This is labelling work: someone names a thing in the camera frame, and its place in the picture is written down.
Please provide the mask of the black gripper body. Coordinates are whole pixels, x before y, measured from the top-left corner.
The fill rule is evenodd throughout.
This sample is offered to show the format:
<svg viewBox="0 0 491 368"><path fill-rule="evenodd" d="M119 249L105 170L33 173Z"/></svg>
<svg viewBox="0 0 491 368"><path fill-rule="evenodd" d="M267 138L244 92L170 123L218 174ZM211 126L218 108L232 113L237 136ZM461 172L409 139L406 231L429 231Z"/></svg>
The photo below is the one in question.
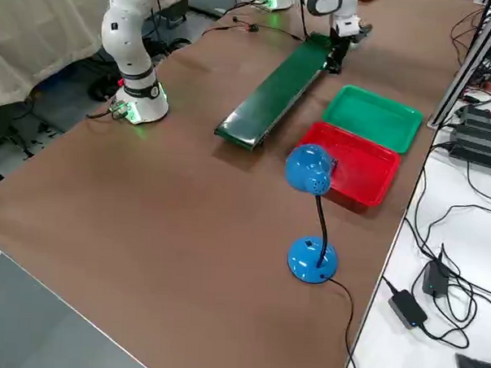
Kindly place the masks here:
<svg viewBox="0 0 491 368"><path fill-rule="evenodd" d="M352 36L340 36L333 28L330 29L329 38L331 49L334 54L346 54L353 40Z"/></svg>

